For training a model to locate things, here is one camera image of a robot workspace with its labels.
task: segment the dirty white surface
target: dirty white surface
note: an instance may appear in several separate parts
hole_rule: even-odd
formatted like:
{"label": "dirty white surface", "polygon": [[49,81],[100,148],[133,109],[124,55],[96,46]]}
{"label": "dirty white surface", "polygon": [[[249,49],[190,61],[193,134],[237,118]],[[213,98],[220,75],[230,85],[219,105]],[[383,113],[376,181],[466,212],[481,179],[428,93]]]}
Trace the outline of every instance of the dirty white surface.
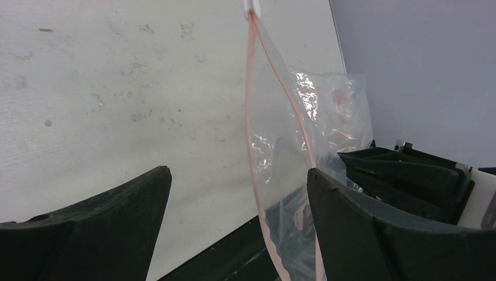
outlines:
{"label": "dirty white surface", "polygon": [[[327,0],[262,17],[288,64],[343,71]],[[241,0],[1,0],[0,38],[0,221],[167,165],[157,280],[256,215]]]}

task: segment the plastic bag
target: plastic bag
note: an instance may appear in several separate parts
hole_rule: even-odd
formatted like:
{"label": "plastic bag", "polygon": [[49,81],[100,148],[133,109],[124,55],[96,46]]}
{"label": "plastic bag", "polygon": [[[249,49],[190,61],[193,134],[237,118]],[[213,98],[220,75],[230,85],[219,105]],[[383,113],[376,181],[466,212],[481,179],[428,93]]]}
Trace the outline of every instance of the plastic bag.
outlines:
{"label": "plastic bag", "polygon": [[249,22],[245,125],[264,239],[281,280],[325,280],[306,174],[317,167],[346,184],[337,152],[370,146],[364,76],[286,68],[261,22]]}

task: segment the ziplock bag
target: ziplock bag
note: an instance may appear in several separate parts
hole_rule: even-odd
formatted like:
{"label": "ziplock bag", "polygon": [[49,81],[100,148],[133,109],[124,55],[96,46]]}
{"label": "ziplock bag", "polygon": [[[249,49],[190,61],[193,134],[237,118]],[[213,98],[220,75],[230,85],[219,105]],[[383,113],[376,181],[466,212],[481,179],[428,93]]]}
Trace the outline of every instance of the ziplock bag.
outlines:
{"label": "ziplock bag", "polygon": [[249,25],[245,126],[267,249],[282,280],[326,280],[306,174],[317,167],[358,189],[337,152],[372,141],[365,79],[287,68],[253,13]]}

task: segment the stain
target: stain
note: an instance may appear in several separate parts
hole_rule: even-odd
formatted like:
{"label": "stain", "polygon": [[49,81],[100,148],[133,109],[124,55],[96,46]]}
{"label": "stain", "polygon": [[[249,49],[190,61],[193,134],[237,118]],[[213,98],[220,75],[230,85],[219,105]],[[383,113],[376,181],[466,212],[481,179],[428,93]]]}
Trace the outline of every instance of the stain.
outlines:
{"label": "stain", "polygon": [[192,22],[181,25],[181,34],[179,35],[181,38],[186,40],[194,40],[192,34],[195,29],[195,24]]}
{"label": "stain", "polygon": [[195,59],[197,60],[197,62],[199,63],[205,63],[206,62],[206,56],[203,55],[203,56],[199,56],[199,55],[195,55]]}
{"label": "stain", "polygon": [[141,113],[136,113],[136,114],[131,114],[130,117],[131,117],[131,121],[136,122],[145,119],[146,115]]}
{"label": "stain", "polygon": [[122,75],[131,75],[134,73],[134,70],[137,70],[137,69],[142,68],[142,67],[147,67],[147,66],[148,65],[141,64],[141,63],[131,63],[131,64],[128,64],[126,66],[122,66],[121,68],[119,68],[119,72]]}
{"label": "stain", "polygon": [[11,83],[7,85],[7,89],[13,90],[21,90],[28,88],[29,83],[27,82],[27,78],[25,76],[18,75],[16,76]]}
{"label": "stain", "polygon": [[29,54],[27,56],[21,56],[21,55],[18,55],[18,54],[13,54],[13,53],[9,53],[11,56],[14,56],[16,59],[19,59],[19,60],[30,60],[31,57],[33,56],[33,52],[29,52]]}
{"label": "stain", "polygon": [[98,104],[99,104],[100,108],[104,107],[104,102],[98,94],[93,93],[91,95],[98,100]]}
{"label": "stain", "polygon": [[116,35],[121,35],[122,32],[119,30],[118,25],[113,23],[108,17],[105,17],[105,22],[107,23],[108,28],[115,33]]}
{"label": "stain", "polygon": [[147,24],[145,24],[143,28],[140,28],[140,30],[141,30],[141,31],[146,31],[146,32],[151,33],[151,34],[154,34],[154,33],[155,33],[155,31],[153,31],[153,30],[150,28],[150,26],[148,25],[148,23],[147,23]]}

